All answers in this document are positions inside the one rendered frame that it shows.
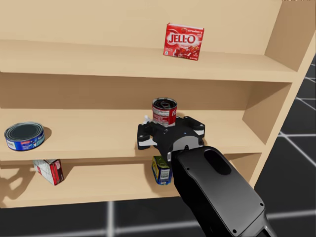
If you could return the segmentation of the blue flat can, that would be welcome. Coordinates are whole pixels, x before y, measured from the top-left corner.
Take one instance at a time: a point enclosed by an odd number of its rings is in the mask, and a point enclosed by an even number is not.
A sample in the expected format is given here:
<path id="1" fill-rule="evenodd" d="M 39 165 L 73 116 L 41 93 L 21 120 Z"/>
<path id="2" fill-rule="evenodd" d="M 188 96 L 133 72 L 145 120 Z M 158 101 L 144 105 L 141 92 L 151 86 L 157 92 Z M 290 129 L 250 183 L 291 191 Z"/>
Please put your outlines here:
<path id="1" fill-rule="evenodd" d="M 40 123 L 21 122 L 10 126 L 5 132 L 7 146 L 14 151 L 29 151 L 45 140 L 44 128 Z"/>

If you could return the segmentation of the green and blue rectangular can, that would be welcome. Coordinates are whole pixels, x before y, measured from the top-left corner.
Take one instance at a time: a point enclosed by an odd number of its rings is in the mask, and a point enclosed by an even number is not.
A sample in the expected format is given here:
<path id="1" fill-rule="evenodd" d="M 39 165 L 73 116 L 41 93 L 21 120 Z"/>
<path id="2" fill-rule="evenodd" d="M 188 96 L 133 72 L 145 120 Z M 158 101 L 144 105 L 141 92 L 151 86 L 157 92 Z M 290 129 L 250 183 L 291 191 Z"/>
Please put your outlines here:
<path id="1" fill-rule="evenodd" d="M 171 183 L 172 169 L 162 156 L 153 156 L 151 167 L 157 184 L 168 185 Z"/>

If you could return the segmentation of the pale wooden shelf unit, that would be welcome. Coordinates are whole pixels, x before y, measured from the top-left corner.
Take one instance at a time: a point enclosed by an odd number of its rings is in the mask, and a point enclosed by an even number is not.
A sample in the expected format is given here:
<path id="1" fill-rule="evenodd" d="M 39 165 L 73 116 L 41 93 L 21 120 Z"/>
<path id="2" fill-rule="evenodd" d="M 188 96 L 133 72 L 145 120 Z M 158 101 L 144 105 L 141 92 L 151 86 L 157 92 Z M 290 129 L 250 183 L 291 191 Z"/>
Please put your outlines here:
<path id="1" fill-rule="evenodd" d="M 197 61 L 163 55 L 168 23 L 204 28 Z M 157 97 L 254 186 L 315 51 L 316 0 L 0 0 L 0 208 L 177 196 L 137 149 Z M 7 146 L 21 122 L 40 146 Z"/>

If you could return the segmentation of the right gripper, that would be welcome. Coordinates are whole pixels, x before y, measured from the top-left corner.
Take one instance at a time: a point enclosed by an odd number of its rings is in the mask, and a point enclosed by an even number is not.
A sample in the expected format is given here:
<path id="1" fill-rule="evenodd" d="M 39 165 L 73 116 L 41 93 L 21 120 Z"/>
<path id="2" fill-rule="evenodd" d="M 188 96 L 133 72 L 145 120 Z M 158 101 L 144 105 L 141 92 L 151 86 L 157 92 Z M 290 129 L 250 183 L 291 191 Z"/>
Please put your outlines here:
<path id="1" fill-rule="evenodd" d="M 137 148 L 145 150 L 151 146 L 157 147 L 165 160 L 171 160 L 173 152 L 183 150 L 186 146 L 189 149 L 204 146 L 205 125 L 190 116 L 184 116 L 183 123 L 185 126 L 166 128 L 145 115 L 144 122 L 137 129 Z"/>

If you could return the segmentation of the red and white carton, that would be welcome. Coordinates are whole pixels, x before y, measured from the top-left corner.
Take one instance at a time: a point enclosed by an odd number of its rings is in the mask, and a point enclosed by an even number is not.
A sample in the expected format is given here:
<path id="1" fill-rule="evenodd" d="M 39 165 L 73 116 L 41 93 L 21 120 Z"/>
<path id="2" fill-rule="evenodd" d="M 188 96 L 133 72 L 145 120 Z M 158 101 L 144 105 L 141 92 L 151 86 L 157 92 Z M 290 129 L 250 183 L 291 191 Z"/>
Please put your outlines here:
<path id="1" fill-rule="evenodd" d="M 60 159 L 33 160 L 33 165 L 35 171 L 52 185 L 56 186 L 64 181 L 64 174 Z"/>

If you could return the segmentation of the red and white can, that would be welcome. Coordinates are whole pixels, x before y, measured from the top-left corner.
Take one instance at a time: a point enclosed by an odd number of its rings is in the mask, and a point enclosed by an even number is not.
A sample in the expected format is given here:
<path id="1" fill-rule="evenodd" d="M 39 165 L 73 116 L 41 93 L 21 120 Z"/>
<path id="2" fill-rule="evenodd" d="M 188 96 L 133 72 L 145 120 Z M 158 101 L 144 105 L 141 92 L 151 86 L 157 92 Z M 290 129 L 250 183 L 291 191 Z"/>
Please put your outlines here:
<path id="1" fill-rule="evenodd" d="M 176 122 L 177 102 L 167 97 L 159 97 L 152 102 L 153 122 L 165 127 L 174 126 Z"/>

